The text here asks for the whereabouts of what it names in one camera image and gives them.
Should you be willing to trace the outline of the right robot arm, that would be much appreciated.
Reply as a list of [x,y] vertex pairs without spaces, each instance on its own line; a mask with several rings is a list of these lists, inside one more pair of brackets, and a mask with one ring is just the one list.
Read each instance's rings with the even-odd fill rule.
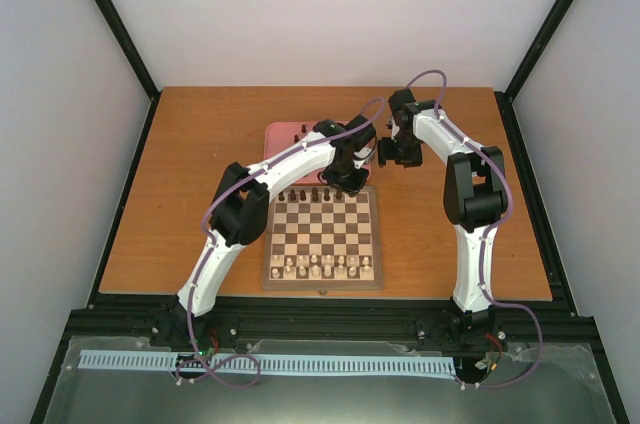
[[418,167],[426,145],[446,167],[443,206],[457,243],[448,336],[453,345],[469,347],[494,321],[493,245],[511,199],[504,156],[470,139],[433,100],[419,102],[408,88],[395,91],[388,103],[391,135],[377,144],[378,164]]

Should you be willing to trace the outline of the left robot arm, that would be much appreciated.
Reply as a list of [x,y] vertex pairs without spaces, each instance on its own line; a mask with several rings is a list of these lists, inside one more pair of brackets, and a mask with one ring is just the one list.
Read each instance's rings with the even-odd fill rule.
[[238,255],[266,230],[271,202],[300,178],[321,171],[328,186],[349,196],[364,187],[369,171],[359,153],[376,136],[371,119],[359,114],[342,126],[316,123],[300,141],[273,157],[247,167],[234,162],[223,173],[213,201],[201,220],[205,243],[171,308],[172,332],[186,346],[208,334],[203,315]]

